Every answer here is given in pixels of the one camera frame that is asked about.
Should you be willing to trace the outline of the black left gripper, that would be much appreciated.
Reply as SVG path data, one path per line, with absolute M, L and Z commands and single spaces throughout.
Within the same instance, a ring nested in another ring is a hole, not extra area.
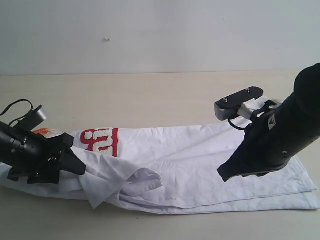
M 7 179 L 17 182 L 27 178 L 28 184 L 58 184 L 60 171 L 84 175 L 87 165 L 71 150 L 74 137 L 63 133 L 45 138 L 32 133 L 23 141 L 14 140 L 6 148 L 6 164 L 11 166 Z

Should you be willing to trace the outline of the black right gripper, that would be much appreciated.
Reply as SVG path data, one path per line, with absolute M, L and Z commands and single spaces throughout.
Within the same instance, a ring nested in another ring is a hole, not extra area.
M 243 141 L 217 172 L 224 182 L 234 177 L 263 177 L 283 169 L 292 157 L 320 138 L 320 115 L 276 110 L 275 126 L 257 142 Z

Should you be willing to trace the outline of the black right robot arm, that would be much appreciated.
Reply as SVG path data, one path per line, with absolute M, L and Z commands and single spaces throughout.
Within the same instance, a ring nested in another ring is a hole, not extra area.
M 320 137 L 320 65 L 302 70 L 283 102 L 252 86 L 216 101 L 214 111 L 218 120 L 244 132 L 242 143 L 217 169 L 224 182 L 279 171 Z

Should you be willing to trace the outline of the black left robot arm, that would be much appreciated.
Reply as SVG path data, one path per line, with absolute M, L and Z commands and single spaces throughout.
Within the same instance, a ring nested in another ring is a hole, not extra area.
M 61 171 L 78 176 L 86 172 L 86 164 L 71 149 L 73 142 L 67 133 L 46 138 L 1 122 L 0 162 L 11 167 L 7 174 L 11 181 L 27 178 L 28 184 L 58 184 Z

